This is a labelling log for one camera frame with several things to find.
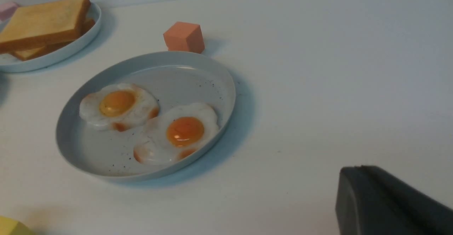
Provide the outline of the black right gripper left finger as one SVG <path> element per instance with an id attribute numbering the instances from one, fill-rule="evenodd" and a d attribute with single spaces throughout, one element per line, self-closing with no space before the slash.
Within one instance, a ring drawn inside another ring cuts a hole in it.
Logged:
<path id="1" fill-rule="evenodd" d="M 335 212 L 341 235 L 421 235 L 395 201 L 359 167 L 341 169 Z"/>

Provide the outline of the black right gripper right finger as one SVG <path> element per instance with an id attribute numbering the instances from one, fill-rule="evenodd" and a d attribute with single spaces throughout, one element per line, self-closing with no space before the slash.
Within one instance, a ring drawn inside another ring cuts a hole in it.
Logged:
<path id="1" fill-rule="evenodd" d="M 381 197 L 406 225 L 420 235 L 451 235 L 452 208 L 430 198 L 377 166 L 361 166 Z"/>

